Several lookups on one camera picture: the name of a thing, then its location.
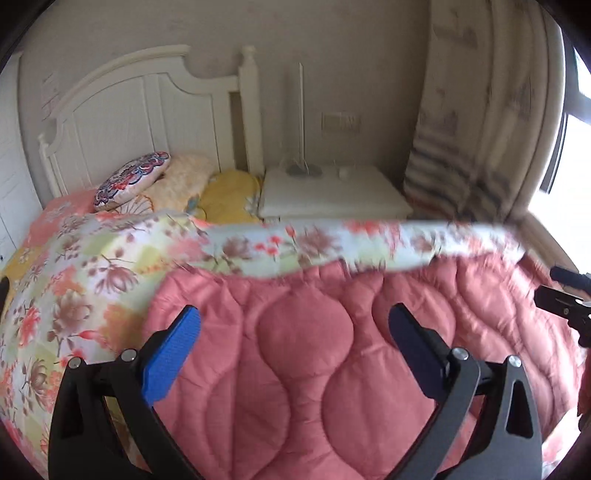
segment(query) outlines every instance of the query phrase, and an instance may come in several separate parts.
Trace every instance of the white nightstand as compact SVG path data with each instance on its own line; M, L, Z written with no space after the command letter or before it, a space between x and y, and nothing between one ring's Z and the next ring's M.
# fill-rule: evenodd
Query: white nightstand
M259 216L265 220L334 218L406 219L413 212L376 167L322 167L320 177L293 177L285 168L267 171Z

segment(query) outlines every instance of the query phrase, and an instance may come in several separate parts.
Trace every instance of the window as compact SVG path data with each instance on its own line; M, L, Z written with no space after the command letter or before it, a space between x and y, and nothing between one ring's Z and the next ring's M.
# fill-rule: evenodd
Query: window
M530 212L577 268L591 272L591 73L565 39L566 94L553 157Z

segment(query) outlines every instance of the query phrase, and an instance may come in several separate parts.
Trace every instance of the pink quilted comforter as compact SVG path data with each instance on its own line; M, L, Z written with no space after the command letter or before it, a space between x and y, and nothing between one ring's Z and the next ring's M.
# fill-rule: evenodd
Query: pink quilted comforter
M201 310L203 330L156 409L206 478L382 479L434 408L388 334L388 312L404 302L449 345L496 362L518 354L546 437L580 386L565 321L532 303L549 282L528 257L514 266L496 255L398 273L350 274L337 262L278 280L177 270L145 337L185 304ZM445 468L474 424L470 415Z

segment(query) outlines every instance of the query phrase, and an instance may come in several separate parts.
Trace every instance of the white dresser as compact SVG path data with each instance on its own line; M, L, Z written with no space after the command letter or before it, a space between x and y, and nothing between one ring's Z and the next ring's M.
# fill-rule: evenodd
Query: white dresser
M20 54L0 74L0 270L22 244L41 213L22 148L18 119Z

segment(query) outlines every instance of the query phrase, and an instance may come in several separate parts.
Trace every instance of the screw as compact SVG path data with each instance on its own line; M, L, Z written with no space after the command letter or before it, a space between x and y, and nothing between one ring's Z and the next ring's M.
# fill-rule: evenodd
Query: screw
M132 362L135 360L135 357L138 356L138 352L132 348L128 348L127 350L123 350L121 354L121 359L124 362Z
M82 359L80 357L75 356L74 358L70 358L68 362L68 367L70 368L78 368L82 364Z
M454 348L452 350L452 355L458 360L468 360L468 357L470 356L468 351L463 348Z
M518 356L515 355L511 355L509 357L509 363L515 367L515 368L519 368L521 366L521 358L519 358Z

